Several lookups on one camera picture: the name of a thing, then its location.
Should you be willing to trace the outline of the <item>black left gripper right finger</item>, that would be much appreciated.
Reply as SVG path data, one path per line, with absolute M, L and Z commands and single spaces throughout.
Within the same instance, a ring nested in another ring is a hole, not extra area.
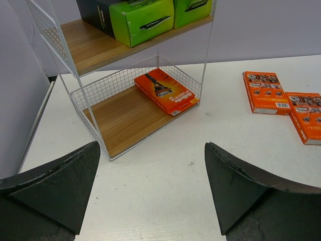
M 227 240 L 320 240 L 320 188 L 245 162 L 214 143 L 205 164 Z

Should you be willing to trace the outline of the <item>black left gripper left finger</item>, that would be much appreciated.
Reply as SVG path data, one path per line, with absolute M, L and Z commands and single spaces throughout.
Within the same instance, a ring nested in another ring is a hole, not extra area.
M 1 179 L 1 240 L 74 240 L 100 160 L 90 142 L 58 159 Z

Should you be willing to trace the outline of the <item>orange Gillette Fusion5 box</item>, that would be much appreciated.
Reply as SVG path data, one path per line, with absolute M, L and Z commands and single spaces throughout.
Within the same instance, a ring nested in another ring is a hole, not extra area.
M 320 94 L 286 92 L 290 118 L 305 145 L 320 145 Z
M 134 84 L 167 115 L 177 116 L 199 102 L 192 91 L 160 68 L 138 76 Z

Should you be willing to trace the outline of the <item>orange Gillette cartridge box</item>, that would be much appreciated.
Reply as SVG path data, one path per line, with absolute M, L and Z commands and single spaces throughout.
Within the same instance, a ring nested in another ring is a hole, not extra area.
M 243 72 L 252 113 L 289 115 L 291 106 L 276 73 Z

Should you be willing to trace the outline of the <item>green black Gillette Labs box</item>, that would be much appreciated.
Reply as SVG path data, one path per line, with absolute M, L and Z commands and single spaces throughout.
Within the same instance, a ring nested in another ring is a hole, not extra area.
M 176 0 L 174 3 L 174 29 L 178 29 L 210 15 L 210 0 Z
M 77 1 L 81 19 L 132 48 L 173 29 L 173 1 Z

